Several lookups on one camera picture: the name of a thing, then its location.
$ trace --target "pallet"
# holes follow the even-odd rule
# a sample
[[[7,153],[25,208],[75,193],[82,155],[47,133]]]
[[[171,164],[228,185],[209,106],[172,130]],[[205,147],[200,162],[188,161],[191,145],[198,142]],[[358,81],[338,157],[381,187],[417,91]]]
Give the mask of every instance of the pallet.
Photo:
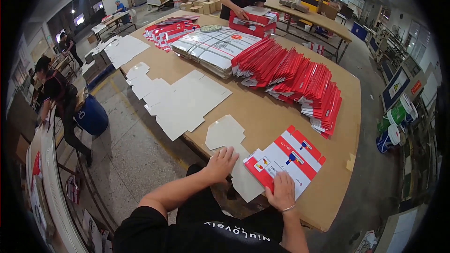
[[[92,91],[107,75],[113,72],[116,68],[114,68],[113,64],[107,66],[101,73],[99,73],[89,84],[86,85],[87,90]]]

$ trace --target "sign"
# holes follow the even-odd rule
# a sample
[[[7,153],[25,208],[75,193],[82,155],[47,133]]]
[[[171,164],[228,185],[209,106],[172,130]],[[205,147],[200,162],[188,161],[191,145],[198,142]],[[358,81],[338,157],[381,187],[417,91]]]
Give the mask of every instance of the sign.
[[[416,84],[414,84],[414,86],[411,88],[411,93],[413,93],[413,95],[419,91],[419,89],[422,88],[422,83],[420,82],[420,80],[418,80],[416,82]]]
[[[402,70],[397,79],[394,81],[394,85],[389,88],[389,96],[391,96],[391,98],[395,96],[407,79],[408,77],[406,76],[406,73]]]

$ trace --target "blue drum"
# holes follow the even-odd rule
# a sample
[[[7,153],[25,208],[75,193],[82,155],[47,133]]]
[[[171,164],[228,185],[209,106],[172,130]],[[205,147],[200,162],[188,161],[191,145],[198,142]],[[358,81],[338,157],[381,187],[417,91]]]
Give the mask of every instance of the blue drum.
[[[91,94],[87,95],[85,104],[75,113],[75,120],[93,136],[100,136],[109,124],[105,109]]]

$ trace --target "hair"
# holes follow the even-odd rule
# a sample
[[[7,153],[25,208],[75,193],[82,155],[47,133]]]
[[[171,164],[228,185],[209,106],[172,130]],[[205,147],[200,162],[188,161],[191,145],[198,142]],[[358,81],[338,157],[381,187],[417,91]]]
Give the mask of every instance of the hair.
[[[37,60],[34,72],[37,73],[41,70],[44,70],[44,72],[46,73],[49,70],[49,64],[51,61],[52,59],[48,58],[47,56],[42,56],[41,58],[39,58],[39,60]]]

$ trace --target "pants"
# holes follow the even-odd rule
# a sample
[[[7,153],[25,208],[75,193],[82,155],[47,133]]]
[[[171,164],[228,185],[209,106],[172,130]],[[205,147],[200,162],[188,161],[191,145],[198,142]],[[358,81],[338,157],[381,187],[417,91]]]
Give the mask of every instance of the pants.
[[[80,57],[78,56],[78,54],[76,53],[76,46],[75,44],[72,46],[72,48],[70,49],[70,53],[72,54],[72,56],[76,59],[76,61],[78,62],[78,64],[80,65],[80,67],[83,66],[83,61],[82,59],[80,59]]]
[[[64,127],[64,138],[68,145],[83,155],[90,155],[90,149],[75,136],[75,131],[73,130],[73,116],[75,115],[76,94],[78,90],[73,85],[70,85],[69,88],[69,92],[67,93],[68,99],[64,102],[64,115],[61,118]]]
[[[202,168],[199,165],[194,164],[189,167],[186,176],[192,175],[201,169]],[[242,220],[232,218],[222,212],[210,187],[194,194],[178,208],[176,223],[183,224],[205,221],[225,222],[232,219],[241,224],[243,223],[242,226],[245,229],[248,228],[260,234],[264,234],[278,243],[281,242],[284,227],[283,215],[274,207],[270,206],[258,213],[245,217]]]

